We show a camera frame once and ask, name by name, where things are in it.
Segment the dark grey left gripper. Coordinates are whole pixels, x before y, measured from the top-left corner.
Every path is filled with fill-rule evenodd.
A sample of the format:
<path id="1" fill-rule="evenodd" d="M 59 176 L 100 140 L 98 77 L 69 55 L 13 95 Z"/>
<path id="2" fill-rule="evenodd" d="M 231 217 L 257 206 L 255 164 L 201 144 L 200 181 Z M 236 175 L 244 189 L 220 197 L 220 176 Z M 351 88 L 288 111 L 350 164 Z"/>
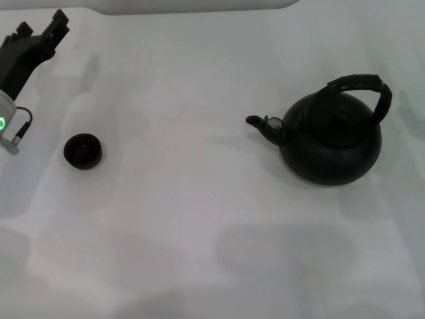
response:
<path id="1" fill-rule="evenodd" d="M 69 19 L 58 9 L 41 35 L 22 22 L 0 45 L 0 90 L 16 100 L 33 71 L 51 59 L 69 32 Z"/>

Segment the black teapot lid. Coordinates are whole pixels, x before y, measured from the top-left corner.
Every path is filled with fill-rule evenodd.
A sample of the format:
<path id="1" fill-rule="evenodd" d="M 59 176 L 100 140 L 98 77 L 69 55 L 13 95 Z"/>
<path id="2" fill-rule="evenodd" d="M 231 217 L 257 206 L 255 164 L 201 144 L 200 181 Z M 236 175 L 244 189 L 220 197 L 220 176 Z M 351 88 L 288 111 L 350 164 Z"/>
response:
<path id="1" fill-rule="evenodd" d="M 308 113 L 311 133 L 324 144 L 348 148 L 364 139 L 372 110 L 358 100 L 338 96 L 313 104 Z"/>

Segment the black cast iron teapot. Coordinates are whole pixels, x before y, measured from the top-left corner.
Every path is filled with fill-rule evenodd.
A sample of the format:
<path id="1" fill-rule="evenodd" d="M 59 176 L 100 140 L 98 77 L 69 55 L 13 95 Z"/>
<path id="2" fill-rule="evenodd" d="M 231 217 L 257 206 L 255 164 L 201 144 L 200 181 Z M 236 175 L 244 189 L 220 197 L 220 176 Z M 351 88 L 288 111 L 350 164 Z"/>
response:
<path id="1" fill-rule="evenodd" d="M 348 148 L 332 147 L 309 129 L 313 104 L 346 96 L 372 110 L 365 137 Z M 288 168 L 301 179 L 322 186 L 341 186 L 357 181 L 377 162 L 382 148 L 380 123 L 388 114 L 392 91 L 377 74 L 352 74 L 329 82 L 321 90 L 298 100 L 283 118 L 251 115 L 246 123 L 279 147 Z"/>

